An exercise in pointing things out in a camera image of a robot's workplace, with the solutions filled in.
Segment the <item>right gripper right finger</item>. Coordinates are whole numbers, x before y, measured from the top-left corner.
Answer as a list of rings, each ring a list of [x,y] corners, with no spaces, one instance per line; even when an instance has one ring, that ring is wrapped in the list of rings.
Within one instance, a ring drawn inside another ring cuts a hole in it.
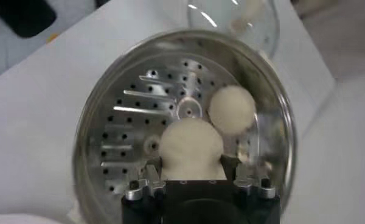
[[[249,161],[243,163],[236,157],[226,155],[222,155],[220,161],[227,180],[232,181],[238,191],[263,199],[276,197],[276,187],[264,168]]]

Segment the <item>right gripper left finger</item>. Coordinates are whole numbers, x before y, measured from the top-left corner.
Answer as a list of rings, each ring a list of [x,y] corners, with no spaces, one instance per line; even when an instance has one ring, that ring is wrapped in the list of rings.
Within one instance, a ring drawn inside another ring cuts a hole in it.
[[[166,182],[161,180],[156,167],[152,164],[144,168],[144,178],[131,180],[125,188],[124,197],[128,201],[138,201],[145,196],[155,198],[166,193]]]

